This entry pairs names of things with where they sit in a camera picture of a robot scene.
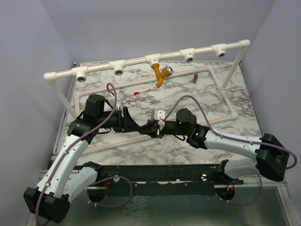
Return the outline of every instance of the orange pipe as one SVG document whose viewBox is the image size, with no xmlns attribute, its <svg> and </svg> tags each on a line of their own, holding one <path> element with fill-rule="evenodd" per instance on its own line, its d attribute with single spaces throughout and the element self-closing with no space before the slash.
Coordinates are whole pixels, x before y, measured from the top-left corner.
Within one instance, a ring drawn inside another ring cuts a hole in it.
<svg viewBox="0 0 301 226">
<path fill-rule="evenodd" d="M 155 71 L 156 79 L 158 80 L 156 87 L 160 88 L 163 83 L 164 77 L 159 70 L 159 64 L 154 64 L 152 66 L 152 69 Z"/>
</svg>

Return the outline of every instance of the orange faucet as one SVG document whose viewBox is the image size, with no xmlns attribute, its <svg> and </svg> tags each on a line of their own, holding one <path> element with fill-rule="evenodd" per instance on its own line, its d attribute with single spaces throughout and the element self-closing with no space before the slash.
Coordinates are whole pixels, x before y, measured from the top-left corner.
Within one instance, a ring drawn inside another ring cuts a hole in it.
<svg viewBox="0 0 301 226">
<path fill-rule="evenodd" d="M 160 88 L 160 86 L 163 83 L 164 78 L 167 78 L 174 73 L 173 69 L 170 66 L 163 68 L 162 72 L 160 72 L 159 64 L 153 64 L 152 69 L 155 71 L 156 79 L 158 80 L 158 82 L 156 84 L 157 88 Z"/>
</svg>

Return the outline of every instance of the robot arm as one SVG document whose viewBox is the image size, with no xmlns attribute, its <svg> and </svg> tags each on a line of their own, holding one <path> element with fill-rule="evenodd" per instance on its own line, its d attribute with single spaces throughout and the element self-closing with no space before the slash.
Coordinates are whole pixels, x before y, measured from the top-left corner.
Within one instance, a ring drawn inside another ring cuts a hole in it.
<svg viewBox="0 0 301 226">
<path fill-rule="evenodd" d="M 104 111 L 105 102 L 106 99 L 101 95 L 89 96 L 83 113 L 69 125 L 67 131 L 68 137 L 47 175 L 37 184 L 36 188 L 26 189 L 24 199 L 31 213 L 35 213 L 38 197 L 46 186 L 41 200 L 39 215 L 59 223 L 67 214 L 70 202 L 87 186 L 99 179 L 99 172 L 102 166 L 91 167 L 91 165 L 83 165 L 81 172 L 68 181 L 79 157 L 91 143 L 93 137 L 98 134 L 98 131 L 89 134 L 83 140 L 79 141 L 69 152 L 66 152 L 66 149 L 75 140 L 95 128 L 108 117 L 111 111 Z M 276 148 L 252 144 L 251 142 L 262 141 L 283 147 L 272 135 L 242 137 L 222 134 L 222 136 L 217 136 L 209 127 L 197 124 L 196 116 L 188 109 L 177 111 L 175 121 L 162 122 L 161 119 L 153 114 L 147 124 L 139 126 L 131 118 L 127 107 L 123 107 L 123 112 L 121 110 L 115 111 L 101 128 L 112 128 L 117 133 L 139 132 L 140 134 L 149 135 L 154 138 L 162 138 L 164 135 L 187 136 L 186 142 L 194 148 L 219 149 L 247 157 L 238 161 L 222 161 L 218 169 L 214 166 L 215 176 L 212 180 L 218 181 L 219 184 L 227 184 L 229 180 L 239 176 L 258 175 L 259 173 L 274 181 L 282 181 L 284 179 L 289 154 Z M 250 144 L 225 139 L 223 136 L 244 140 L 249 139 Z M 53 171 L 55 171 L 55 174 L 51 182 L 48 183 L 49 175 Z"/>
</svg>

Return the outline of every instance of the white wall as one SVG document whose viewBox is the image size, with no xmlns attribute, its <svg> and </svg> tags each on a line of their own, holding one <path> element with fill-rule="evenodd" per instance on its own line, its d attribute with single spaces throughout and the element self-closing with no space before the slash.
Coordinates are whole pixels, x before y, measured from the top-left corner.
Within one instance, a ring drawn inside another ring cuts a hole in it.
<svg viewBox="0 0 301 226">
<path fill-rule="evenodd" d="M 39 0 L 2 1 L 0 40 L 0 224 L 22 226 L 23 193 L 47 166 L 63 110 L 43 74 L 73 61 Z"/>
<path fill-rule="evenodd" d="M 42 0 L 75 61 L 253 40 L 275 0 Z M 233 60 L 235 51 L 224 60 Z M 210 53 L 201 59 L 218 60 Z"/>
<path fill-rule="evenodd" d="M 286 172 L 301 219 L 301 1 L 278 0 L 247 52 L 242 72 L 263 133 L 299 157 Z"/>
</svg>

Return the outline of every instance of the marble surface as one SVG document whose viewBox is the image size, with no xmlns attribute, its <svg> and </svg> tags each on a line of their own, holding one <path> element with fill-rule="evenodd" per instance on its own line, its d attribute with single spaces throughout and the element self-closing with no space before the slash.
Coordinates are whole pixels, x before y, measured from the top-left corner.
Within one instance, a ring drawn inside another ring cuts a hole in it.
<svg viewBox="0 0 301 226">
<path fill-rule="evenodd" d="M 160 68 L 169 65 L 174 72 L 181 72 L 211 64 L 217 77 L 223 81 L 232 63 L 214 62 L 214 63 L 160 63 Z M 102 71 L 91 73 L 87 76 L 84 83 L 76 83 L 75 92 L 104 87 L 106 83 L 111 82 L 116 85 L 127 81 L 134 81 L 143 78 L 153 77 L 153 70 L 149 65 L 134 65 L 125 69 L 121 76 L 115 76 L 113 71 Z M 128 106 L 133 119 L 139 124 L 144 125 L 151 117 L 152 109 L 161 109 L 168 112 L 174 103 L 183 95 L 194 96 L 203 106 L 205 113 L 210 120 L 218 119 L 230 115 L 230 111 L 224 102 L 217 86 L 209 72 L 198 73 L 196 84 L 189 80 L 193 75 L 186 75 L 165 80 L 160 89 L 154 88 L 148 92 L 134 96 L 137 91 L 152 88 L 155 82 L 149 82 L 141 85 L 135 85 L 127 88 L 118 89 L 126 96 L 122 106 Z M 253 111 L 253 107 L 248 96 L 246 86 L 238 67 L 234 72 L 228 86 L 227 95 L 239 114 L 238 119 L 234 121 L 225 121 L 214 125 L 214 128 L 222 132 L 227 132 L 242 136 L 261 136 L 259 126 Z M 84 110 L 85 102 L 88 96 L 81 97 L 80 109 Z M 185 108 L 193 112 L 198 118 L 198 123 L 204 122 L 197 105 L 191 99 L 183 100 L 176 108 Z M 171 114 L 170 120 L 175 119 L 176 110 Z M 66 129 L 72 117 L 68 115 Z M 113 131 L 109 134 L 98 135 L 94 138 L 88 148 L 113 144 L 129 139 L 143 137 L 138 133 L 120 133 Z M 78 164 L 87 161 L 94 161 L 103 165 L 139 165 L 139 164 L 194 164 L 194 163 L 219 163 L 224 159 L 239 159 L 242 156 L 227 153 L 221 150 L 204 150 L 190 147 L 186 142 L 180 141 L 173 136 L 165 136 L 163 139 L 152 139 L 132 145 L 125 145 L 118 148 L 108 149 L 99 153 L 88 154 L 80 157 Z"/>
</svg>

